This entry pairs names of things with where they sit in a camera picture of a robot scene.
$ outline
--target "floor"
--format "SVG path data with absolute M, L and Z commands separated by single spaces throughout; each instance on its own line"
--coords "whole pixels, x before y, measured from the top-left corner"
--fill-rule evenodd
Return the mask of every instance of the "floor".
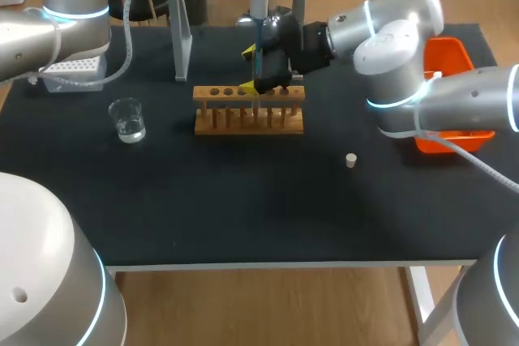
M 307 22 L 361 1 L 308 0 Z M 209 0 L 210 24 L 233 24 L 248 3 Z M 518 59 L 518 0 L 442 3 L 447 22 L 480 23 L 500 65 Z M 16 8 L 40 4 L 27 0 Z M 0 90 L 0 102 L 5 95 Z M 457 269 L 427 272 L 438 300 Z M 417 344 L 405 278 L 397 268 L 143 272 L 119 274 L 118 284 L 127 304 L 127 346 Z M 453 334 L 443 343 L 454 344 Z

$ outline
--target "black table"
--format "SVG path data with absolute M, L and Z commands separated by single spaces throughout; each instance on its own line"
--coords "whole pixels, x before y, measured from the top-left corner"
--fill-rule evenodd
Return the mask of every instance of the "black table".
M 445 35 L 475 66 L 495 65 L 477 25 Z M 306 76 L 304 135 L 195 137 L 192 86 L 247 81 L 240 52 L 254 35 L 193 36 L 188 83 L 174 81 L 169 30 L 134 28 L 133 64 L 103 92 L 18 82 L 3 107 L 0 170 L 53 191 L 107 265 L 471 260 L 515 224 L 519 198 L 475 167 L 384 137 L 351 65 Z M 123 48 L 114 28 L 109 73 Z M 142 102 L 142 143 L 122 144 L 109 119 L 123 96 Z M 518 178 L 517 150 L 519 137 L 497 135 L 478 155 Z

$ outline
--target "water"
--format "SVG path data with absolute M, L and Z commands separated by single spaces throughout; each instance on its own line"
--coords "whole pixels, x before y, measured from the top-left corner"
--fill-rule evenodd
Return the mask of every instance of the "water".
M 146 136 L 144 120 L 140 115 L 131 115 L 117 122 L 119 138 L 124 143 L 136 143 Z

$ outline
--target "orange tray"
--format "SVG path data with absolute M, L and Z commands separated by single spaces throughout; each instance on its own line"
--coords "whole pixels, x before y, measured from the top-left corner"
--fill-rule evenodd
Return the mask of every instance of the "orange tray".
M 438 70 L 443 77 L 473 70 L 465 46 L 452 36 L 437 36 L 431 38 L 425 47 L 424 72 L 430 79 Z M 437 135 L 468 152 L 476 152 L 485 142 L 494 137 L 494 131 L 441 131 Z M 453 153 L 452 149 L 429 139 L 414 138 L 418 149 L 426 154 Z

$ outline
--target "wooden test tube rack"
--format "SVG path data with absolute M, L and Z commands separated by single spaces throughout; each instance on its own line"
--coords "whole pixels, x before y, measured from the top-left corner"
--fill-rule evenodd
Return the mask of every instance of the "wooden test tube rack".
M 303 133 L 301 103 L 305 100 L 304 87 L 290 86 L 286 90 L 277 87 L 263 95 L 256 95 L 241 87 L 196 86 L 193 88 L 193 100 L 200 106 L 196 110 L 196 135 Z M 270 104 L 267 108 L 252 108 L 252 103 L 256 101 L 276 102 L 280 107 L 273 108 Z M 225 108 L 211 107 L 221 107 L 226 103 L 229 106 Z

